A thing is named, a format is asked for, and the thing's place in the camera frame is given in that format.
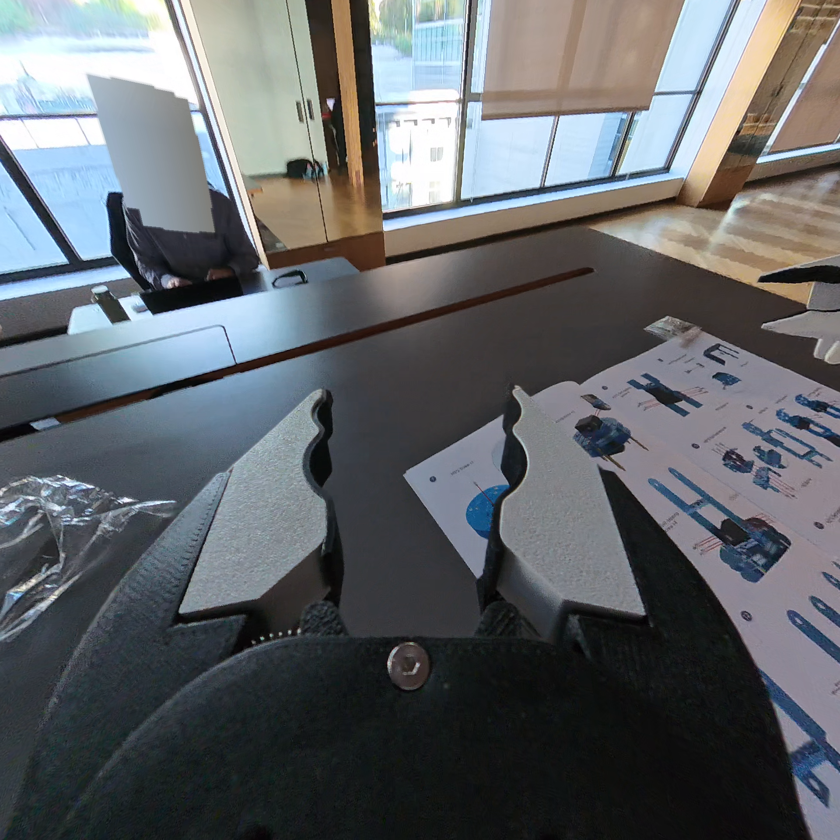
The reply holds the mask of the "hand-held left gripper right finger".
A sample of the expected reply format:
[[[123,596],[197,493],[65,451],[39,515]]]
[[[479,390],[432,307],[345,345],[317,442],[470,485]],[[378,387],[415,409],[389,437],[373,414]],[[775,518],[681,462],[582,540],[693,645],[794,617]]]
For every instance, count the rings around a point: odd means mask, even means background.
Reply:
[[[479,609],[513,605],[558,642],[571,616],[641,623],[647,611],[602,472],[535,399],[509,390]]]

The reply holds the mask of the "black desk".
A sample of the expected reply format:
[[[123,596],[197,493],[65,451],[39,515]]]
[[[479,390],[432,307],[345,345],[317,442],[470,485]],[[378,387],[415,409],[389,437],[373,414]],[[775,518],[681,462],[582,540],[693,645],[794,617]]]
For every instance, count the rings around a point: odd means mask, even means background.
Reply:
[[[193,556],[176,548],[208,493],[132,567],[70,661],[38,733],[7,838],[805,838],[780,725],[759,671],[700,574],[624,479],[608,479],[649,616],[580,606],[543,642],[477,636],[466,573],[398,475],[501,413],[502,388],[589,374],[650,345],[656,314],[687,315],[825,385],[803,339],[760,316],[782,300],[737,285],[713,311],[691,266],[637,262],[206,385],[146,411],[179,419],[248,396],[239,455],[324,385],[338,430],[344,587],[354,629],[409,633],[430,656],[418,689],[386,659],[400,637],[302,634],[254,647],[234,617],[175,616]]]

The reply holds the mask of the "dark bottle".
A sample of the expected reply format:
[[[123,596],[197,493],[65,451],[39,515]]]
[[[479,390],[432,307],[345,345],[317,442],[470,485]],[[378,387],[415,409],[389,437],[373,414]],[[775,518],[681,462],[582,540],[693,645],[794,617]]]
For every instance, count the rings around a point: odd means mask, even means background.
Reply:
[[[106,285],[97,285],[90,289],[91,303],[99,307],[111,324],[129,322],[130,315],[126,312],[120,299],[116,298]]]

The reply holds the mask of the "large glass window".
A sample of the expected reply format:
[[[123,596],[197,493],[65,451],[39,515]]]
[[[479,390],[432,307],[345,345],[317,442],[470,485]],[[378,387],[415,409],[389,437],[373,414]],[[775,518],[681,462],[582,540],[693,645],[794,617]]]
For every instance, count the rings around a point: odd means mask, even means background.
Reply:
[[[185,50],[174,2],[1,2],[2,282],[114,264],[121,186],[89,76],[187,100],[206,178],[228,193]]]
[[[491,2],[370,2],[386,214],[663,172],[685,131],[719,12],[684,2],[644,111],[483,119]]]

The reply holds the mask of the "beige roller blind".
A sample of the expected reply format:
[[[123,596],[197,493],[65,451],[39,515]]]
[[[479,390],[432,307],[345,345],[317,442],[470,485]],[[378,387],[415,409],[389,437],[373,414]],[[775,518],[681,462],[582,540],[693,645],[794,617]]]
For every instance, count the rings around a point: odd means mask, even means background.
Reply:
[[[683,1],[493,1],[481,118],[650,108]]]
[[[767,154],[832,145],[838,135],[839,27],[836,27]]]

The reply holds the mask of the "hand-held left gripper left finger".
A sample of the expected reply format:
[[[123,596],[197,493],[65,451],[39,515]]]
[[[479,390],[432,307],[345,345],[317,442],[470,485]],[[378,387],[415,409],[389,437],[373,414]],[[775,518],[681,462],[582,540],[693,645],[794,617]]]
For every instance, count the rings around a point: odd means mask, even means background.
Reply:
[[[257,634],[294,634],[308,606],[340,602],[343,553],[324,489],[332,404],[328,390],[312,392],[228,471],[180,618],[246,615]]]

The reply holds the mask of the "black laptop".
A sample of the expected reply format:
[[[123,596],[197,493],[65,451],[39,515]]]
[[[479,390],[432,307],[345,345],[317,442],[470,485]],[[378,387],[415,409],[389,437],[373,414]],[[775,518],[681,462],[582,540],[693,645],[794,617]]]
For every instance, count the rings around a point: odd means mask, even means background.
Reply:
[[[152,315],[193,308],[208,303],[242,297],[243,288],[235,277],[192,283],[167,290],[150,290],[140,294]]]

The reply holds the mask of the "crumpled clear plastic wrap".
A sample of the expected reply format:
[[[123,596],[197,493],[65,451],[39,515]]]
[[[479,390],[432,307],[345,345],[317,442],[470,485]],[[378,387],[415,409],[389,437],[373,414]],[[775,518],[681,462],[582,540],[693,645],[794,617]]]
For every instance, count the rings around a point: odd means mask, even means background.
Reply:
[[[175,515],[173,500],[135,500],[67,476],[18,478],[1,489],[1,640],[9,643],[118,541],[151,535]]]

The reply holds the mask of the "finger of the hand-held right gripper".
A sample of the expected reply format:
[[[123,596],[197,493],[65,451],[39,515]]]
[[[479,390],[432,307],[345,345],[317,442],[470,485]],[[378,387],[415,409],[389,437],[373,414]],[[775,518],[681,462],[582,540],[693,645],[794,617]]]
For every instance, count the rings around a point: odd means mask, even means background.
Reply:
[[[812,284],[808,309],[839,309],[839,256],[771,271],[762,275],[759,283]]]
[[[772,333],[815,341],[814,357],[825,363],[839,362],[839,311],[805,310],[788,318],[761,325]]]

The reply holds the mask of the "small shiny parts bag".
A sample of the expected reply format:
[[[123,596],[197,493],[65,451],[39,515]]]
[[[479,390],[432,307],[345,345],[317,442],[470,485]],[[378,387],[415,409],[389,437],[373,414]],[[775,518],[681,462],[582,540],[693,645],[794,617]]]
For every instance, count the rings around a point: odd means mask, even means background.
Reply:
[[[658,319],[649,324],[644,331],[661,342],[677,340],[683,345],[692,343],[702,334],[702,329],[696,324],[671,316]]]

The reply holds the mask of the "black office chair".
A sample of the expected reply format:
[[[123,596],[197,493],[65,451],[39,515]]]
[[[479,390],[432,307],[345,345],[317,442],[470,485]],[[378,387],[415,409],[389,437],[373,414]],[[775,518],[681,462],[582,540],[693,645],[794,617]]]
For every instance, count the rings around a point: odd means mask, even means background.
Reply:
[[[120,192],[110,192],[107,195],[106,211],[112,256],[143,291],[153,291],[154,287],[141,274],[131,249],[124,214],[123,195]]]

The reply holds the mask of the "printed instruction sheet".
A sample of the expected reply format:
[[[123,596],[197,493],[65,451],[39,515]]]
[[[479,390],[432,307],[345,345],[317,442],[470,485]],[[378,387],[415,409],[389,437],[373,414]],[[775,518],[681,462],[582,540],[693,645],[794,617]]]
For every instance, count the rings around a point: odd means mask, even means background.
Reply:
[[[838,838],[838,391],[700,332],[534,399],[726,608],[769,690],[811,836]]]

